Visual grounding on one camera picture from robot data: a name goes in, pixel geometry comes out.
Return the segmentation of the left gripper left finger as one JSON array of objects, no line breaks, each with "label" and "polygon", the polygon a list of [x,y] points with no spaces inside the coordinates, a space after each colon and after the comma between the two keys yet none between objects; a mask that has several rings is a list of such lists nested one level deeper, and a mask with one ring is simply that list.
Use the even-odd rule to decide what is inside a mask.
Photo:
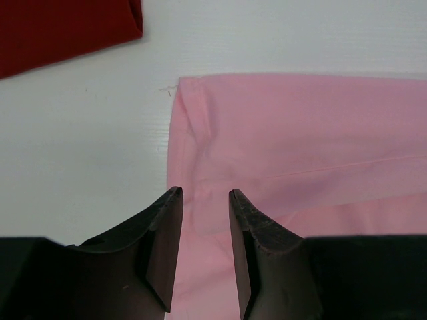
[{"label": "left gripper left finger", "polygon": [[171,311],[183,221],[172,187],[81,245],[1,239],[2,319],[163,319]]}]

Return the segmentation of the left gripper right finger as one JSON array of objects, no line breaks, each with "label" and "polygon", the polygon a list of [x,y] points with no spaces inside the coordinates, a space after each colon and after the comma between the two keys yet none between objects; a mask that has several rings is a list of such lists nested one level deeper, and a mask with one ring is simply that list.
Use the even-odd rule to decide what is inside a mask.
[{"label": "left gripper right finger", "polygon": [[242,319],[425,319],[426,236],[303,238],[238,189],[229,218]]}]

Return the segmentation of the pink t shirt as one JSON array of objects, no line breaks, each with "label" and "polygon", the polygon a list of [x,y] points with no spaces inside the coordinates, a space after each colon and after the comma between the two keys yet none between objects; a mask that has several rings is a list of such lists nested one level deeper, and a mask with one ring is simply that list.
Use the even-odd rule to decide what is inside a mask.
[{"label": "pink t shirt", "polygon": [[184,214],[171,319],[238,319],[228,193],[301,236],[426,232],[426,82],[183,77],[167,184]]}]

